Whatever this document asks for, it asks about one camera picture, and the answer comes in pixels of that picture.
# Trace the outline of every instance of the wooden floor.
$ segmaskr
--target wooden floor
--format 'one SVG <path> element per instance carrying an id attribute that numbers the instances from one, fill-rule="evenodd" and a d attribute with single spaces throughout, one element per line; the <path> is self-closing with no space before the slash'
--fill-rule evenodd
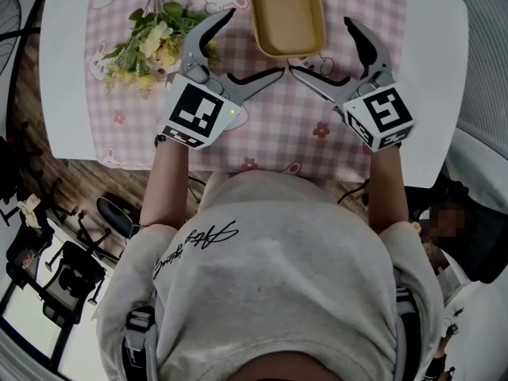
<path id="1" fill-rule="evenodd" d="M 44 4 L 33 26 L 40 26 L 43 8 Z M 135 207 L 140 207 L 149 171 L 111 169 L 95 161 L 58 160 L 52 156 L 40 104 L 39 40 L 39 35 L 30 36 L 25 46 L 16 82 L 16 97 L 12 113 L 13 129 L 19 130 L 25 121 L 29 123 L 25 131 L 28 141 L 43 151 L 42 156 L 33 158 L 33 168 L 44 171 L 42 179 L 48 190 L 57 178 L 60 177 L 63 180 L 56 191 L 56 202 L 68 210 L 76 208 L 84 211 L 86 217 L 83 222 L 90 230 L 92 238 L 97 239 L 107 227 L 95 206 L 97 198 L 105 193 L 111 193 L 120 196 Z M 28 189 L 35 194 L 40 194 L 36 181 L 26 171 L 22 174 Z M 197 176 L 206 180 L 208 174 L 200 173 Z M 191 180 L 189 180 L 189 187 L 187 218 L 195 215 L 203 190 L 200 183 Z M 334 195 L 339 198 L 346 191 L 358 187 L 358 184 L 332 183 L 331 187 Z M 342 205 L 366 219 L 367 211 L 360 201 L 361 194 L 362 192 L 358 192 L 346 198 Z M 77 216 L 67 218 L 65 225 L 77 232 Z M 115 232 L 103 243 L 104 249 L 116 255 L 120 254 L 124 245 L 123 237 Z"/>

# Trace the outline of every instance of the table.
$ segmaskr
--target table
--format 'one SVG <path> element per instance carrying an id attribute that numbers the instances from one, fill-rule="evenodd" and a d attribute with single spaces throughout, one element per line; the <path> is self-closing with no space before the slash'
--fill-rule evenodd
<path id="1" fill-rule="evenodd" d="M 57 158 L 97 159 L 83 71 L 87 5 L 88 0 L 46 0 L 44 7 L 40 90 L 48 139 Z M 418 120 L 401 151 L 408 186 L 431 187 L 441 169 L 460 111 L 467 61 L 464 3 L 407 0 L 398 80 L 414 97 L 411 109 Z"/>

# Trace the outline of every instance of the tan tray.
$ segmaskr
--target tan tray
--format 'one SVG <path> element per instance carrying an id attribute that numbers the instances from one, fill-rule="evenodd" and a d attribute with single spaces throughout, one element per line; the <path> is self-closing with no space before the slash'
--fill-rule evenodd
<path id="1" fill-rule="evenodd" d="M 251 0 L 256 41 L 268 56 L 312 56 L 325 47 L 321 0 Z"/>

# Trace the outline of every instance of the pink checkered tablecloth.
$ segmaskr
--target pink checkered tablecloth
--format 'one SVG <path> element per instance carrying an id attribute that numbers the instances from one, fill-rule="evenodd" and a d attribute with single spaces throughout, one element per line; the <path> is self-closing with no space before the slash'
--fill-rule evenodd
<path id="1" fill-rule="evenodd" d="M 155 149 L 153 138 L 164 106 L 164 83 L 157 83 L 148 100 L 135 86 L 104 90 L 103 55 L 127 40 L 132 26 L 128 16 L 148 0 L 90 0 L 85 48 L 87 104 L 97 159 L 110 167 L 149 169 Z M 233 19 L 217 35 L 220 71 L 237 78 L 286 60 L 266 57 L 256 45 L 249 0 L 172 0 L 193 10 L 214 12 L 236 7 Z M 321 55 L 289 60 L 332 79 L 362 72 L 344 16 L 372 29 L 386 43 L 394 63 L 394 76 L 402 56 L 406 0 L 322 0 L 326 22 L 326 49 Z M 190 169 L 244 171 L 261 168 L 289 171 L 301 176 L 363 181 L 369 157 L 358 138 L 332 111 L 333 104 L 319 98 L 294 79 L 289 71 L 277 83 L 244 104 L 245 123 L 225 131 L 211 146 L 190 151 Z"/>

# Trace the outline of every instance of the person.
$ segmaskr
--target person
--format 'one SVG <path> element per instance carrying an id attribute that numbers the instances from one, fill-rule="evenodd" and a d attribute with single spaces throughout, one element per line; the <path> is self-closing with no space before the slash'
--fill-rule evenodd
<path id="1" fill-rule="evenodd" d="M 448 371 L 445 371 L 445 349 L 452 337 L 458 332 L 459 328 L 453 323 L 446 329 L 446 335 L 441 338 L 439 345 L 437 346 L 436 354 L 434 354 L 434 358 L 431 361 L 429 368 L 427 368 L 424 381 L 449 381 L 452 379 L 455 368 L 451 367 Z"/>
<path id="2" fill-rule="evenodd" d="M 99 307 L 109 379 L 120 379 L 129 312 L 147 305 L 155 307 L 159 380 L 393 379 L 394 268 L 418 307 L 425 372 L 443 298 L 407 222 L 396 146 L 371 156 L 368 224 L 316 184 L 270 171 L 214 173 L 185 222 L 187 175 L 188 148 L 160 142 L 144 228 Z"/>

